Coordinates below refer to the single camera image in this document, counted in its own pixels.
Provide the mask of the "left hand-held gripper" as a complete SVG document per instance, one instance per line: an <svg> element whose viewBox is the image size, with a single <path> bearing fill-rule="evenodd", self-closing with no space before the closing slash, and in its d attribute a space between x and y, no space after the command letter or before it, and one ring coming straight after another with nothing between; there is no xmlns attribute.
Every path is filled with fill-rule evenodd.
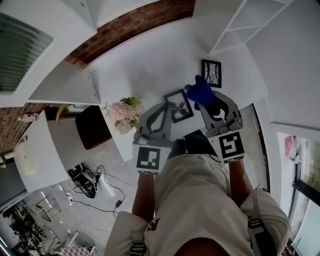
<svg viewBox="0 0 320 256"><path fill-rule="evenodd" d="M163 113L160 127L152 130L152 124ZM172 151L172 106L158 103L139 118L137 132L132 143L134 166L138 173L159 175Z"/></svg>

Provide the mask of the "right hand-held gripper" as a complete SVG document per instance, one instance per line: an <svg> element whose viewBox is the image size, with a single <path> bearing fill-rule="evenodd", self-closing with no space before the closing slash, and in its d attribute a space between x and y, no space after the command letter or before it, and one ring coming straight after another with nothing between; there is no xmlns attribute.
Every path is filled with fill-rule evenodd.
<svg viewBox="0 0 320 256"><path fill-rule="evenodd" d="M212 92L213 105L198 104L207 128L205 136L220 163L234 163L242 160L245 155L242 141L243 119L239 115L238 105L231 98L215 90ZM217 128L221 120L225 123Z"/></svg>

